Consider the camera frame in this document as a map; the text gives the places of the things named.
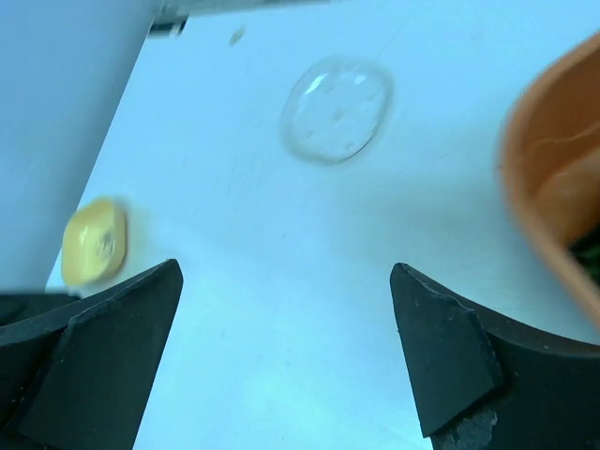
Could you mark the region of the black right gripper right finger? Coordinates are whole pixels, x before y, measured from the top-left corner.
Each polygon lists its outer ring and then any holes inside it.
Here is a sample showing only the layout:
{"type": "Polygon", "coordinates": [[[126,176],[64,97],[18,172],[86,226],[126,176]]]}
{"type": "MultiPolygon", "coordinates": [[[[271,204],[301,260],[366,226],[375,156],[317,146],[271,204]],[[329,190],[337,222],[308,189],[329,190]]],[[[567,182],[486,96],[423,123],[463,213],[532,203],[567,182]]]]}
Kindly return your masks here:
{"type": "Polygon", "coordinates": [[[394,265],[390,288],[433,448],[598,448],[598,346],[513,320],[406,263],[394,265]]]}

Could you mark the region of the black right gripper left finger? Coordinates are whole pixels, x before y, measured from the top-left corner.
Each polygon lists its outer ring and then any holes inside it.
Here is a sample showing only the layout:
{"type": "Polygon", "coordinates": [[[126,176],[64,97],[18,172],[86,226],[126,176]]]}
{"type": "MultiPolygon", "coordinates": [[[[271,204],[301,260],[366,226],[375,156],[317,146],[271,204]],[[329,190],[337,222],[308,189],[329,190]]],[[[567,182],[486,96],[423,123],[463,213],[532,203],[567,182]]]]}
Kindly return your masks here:
{"type": "Polygon", "coordinates": [[[169,259],[85,298],[3,292],[2,448],[132,448],[182,287],[169,259]]]}

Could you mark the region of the yellow panda dish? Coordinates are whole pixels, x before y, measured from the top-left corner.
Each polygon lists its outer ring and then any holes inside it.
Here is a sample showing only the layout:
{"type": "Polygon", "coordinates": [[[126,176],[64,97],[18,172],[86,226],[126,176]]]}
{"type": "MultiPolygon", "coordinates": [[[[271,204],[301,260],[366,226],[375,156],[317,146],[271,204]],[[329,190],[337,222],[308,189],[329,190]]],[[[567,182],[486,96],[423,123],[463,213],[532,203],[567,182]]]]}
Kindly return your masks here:
{"type": "Polygon", "coordinates": [[[68,286],[97,284],[113,277],[128,250],[128,219],[120,202],[99,197],[70,218],[61,248],[61,276],[68,286]]]}

